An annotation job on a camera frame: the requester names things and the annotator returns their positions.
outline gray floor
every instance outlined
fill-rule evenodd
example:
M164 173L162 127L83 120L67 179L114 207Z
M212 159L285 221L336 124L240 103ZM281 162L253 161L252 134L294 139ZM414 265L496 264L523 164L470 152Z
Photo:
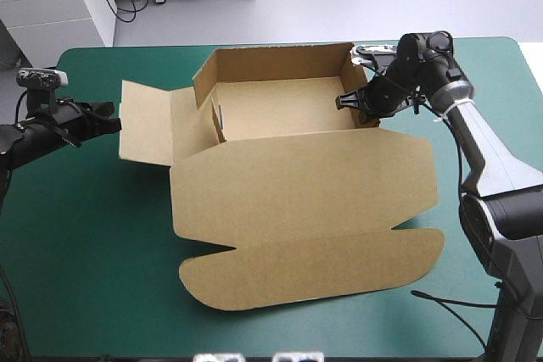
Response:
M438 29L543 42L542 9L541 0L151 0L133 23L117 22L115 45L383 40ZM543 70L542 48L532 52L534 71ZM0 72L0 123L13 121L22 91L14 74Z

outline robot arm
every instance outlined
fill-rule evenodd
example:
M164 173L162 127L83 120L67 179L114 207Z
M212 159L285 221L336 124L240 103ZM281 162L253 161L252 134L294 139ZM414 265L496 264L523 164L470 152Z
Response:
M78 103L56 98L55 89L68 84L56 70L22 69L17 83L27 88L28 115L13 125L0 125L0 211L13 170L68 144L116 133L120 120L111 119L112 102Z
M449 33L406 34L397 47L358 46L352 56L379 75L339 97L338 109L359 109L364 123L427 101L451 126L470 167L462 229L485 271L503 280L484 360L533 362L543 338L543 174L479 113Z

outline white cable tie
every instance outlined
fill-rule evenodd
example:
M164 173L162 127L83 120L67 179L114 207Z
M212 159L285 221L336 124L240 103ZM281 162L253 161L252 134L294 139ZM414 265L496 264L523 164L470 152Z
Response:
M439 118L434 119L434 122L442 122L443 120L448 121L449 118L447 117L447 115L449 114L449 112L452 111L454 108L456 108L458 105L463 105L464 103L473 103L473 100L470 99L469 97L466 97L464 99L459 99L455 101L453 104L449 106L449 108L445 109L445 112L439 115Z

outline cardboard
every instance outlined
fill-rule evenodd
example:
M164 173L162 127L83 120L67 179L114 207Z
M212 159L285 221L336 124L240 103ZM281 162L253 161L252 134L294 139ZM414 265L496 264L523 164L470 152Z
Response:
M120 156L171 167L178 236L235 248L181 265L204 304L398 287L437 261L440 231L392 231L437 201L432 149L336 109L338 95L367 83L351 48L223 48L193 89L123 82Z
M210 307L253 309L403 286L428 273L443 244L435 229L321 237L189 259L179 273Z

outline green table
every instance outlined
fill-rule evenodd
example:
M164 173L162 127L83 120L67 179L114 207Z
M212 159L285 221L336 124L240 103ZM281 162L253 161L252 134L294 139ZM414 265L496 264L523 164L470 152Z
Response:
M164 89L191 86L214 47L76 49L59 69L77 100L120 101L123 79ZM543 98L518 45L459 39L456 57L487 120L520 159L543 168ZM194 300L177 278L186 258L210 245L172 229L168 169L118 159L119 137L64 148L14 173L0 217L0 254L20 300L34 354L178 355L320 349L335 356L473 356L482 351L457 320L416 288L493 302L494 280L479 265L456 212L456 154L446 128L422 112L383 127L427 137L439 179L436 207L403 227L437 226L438 264L408 287L228 313ZM462 309L486 337L491 310Z

